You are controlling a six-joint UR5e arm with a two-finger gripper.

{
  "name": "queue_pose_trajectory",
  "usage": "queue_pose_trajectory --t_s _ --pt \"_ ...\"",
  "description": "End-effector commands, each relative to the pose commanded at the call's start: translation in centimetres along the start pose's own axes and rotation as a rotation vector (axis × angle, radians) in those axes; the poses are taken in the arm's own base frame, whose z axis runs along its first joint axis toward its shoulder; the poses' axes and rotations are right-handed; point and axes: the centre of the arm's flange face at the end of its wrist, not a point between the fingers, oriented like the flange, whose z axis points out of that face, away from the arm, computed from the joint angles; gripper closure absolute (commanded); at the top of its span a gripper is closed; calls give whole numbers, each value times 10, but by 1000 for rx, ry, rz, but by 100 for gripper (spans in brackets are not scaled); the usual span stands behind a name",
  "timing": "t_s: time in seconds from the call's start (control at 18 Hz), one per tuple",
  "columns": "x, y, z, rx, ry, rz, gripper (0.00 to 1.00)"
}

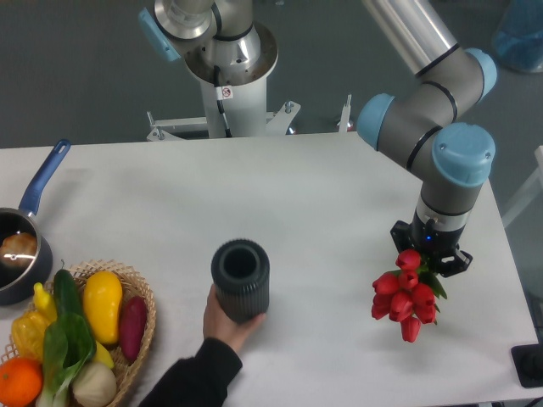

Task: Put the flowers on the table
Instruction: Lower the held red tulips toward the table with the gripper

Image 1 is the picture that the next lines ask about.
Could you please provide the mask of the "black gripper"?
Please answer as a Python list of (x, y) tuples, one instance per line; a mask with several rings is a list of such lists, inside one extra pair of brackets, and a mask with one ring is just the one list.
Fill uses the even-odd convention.
[(464, 228), (440, 226), (435, 217), (422, 220), (414, 214), (411, 223), (397, 220), (390, 234), (399, 253), (412, 248), (425, 258), (430, 271), (450, 277), (466, 271), (473, 260), (458, 243)]

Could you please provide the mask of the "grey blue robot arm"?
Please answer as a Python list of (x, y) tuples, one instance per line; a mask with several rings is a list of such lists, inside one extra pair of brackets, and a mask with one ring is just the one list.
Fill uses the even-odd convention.
[[(422, 183), (412, 221), (392, 228), (397, 249), (416, 249), (431, 271), (454, 276), (472, 262), (459, 239), (495, 155), (492, 136), (460, 117), (495, 85), (495, 63), (478, 49), (460, 47), (427, 1), (368, 1), (366, 8), (419, 86), (403, 100), (374, 96), (355, 128)], [(158, 1), (138, 22), (164, 60), (182, 59), (199, 80), (210, 137), (285, 131), (266, 116), (277, 43), (254, 20), (251, 2)]]

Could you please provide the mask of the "black sleeved forearm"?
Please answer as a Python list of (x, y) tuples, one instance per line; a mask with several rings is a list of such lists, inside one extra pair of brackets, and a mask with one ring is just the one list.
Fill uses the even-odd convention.
[(243, 367), (224, 342), (207, 338), (191, 358), (178, 360), (141, 401), (141, 406), (222, 406), (228, 386)]

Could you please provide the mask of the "person's hand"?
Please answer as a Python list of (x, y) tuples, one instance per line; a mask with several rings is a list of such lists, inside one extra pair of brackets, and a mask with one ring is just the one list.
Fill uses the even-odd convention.
[(222, 309), (216, 294), (216, 286), (212, 284), (204, 310), (203, 336), (204, 339), (217, 339), (230, 347), (236, 354), (240, 354), (245, 342), (265, 319), (266, 314), (258, 314), (241, 324), (231, 320)]

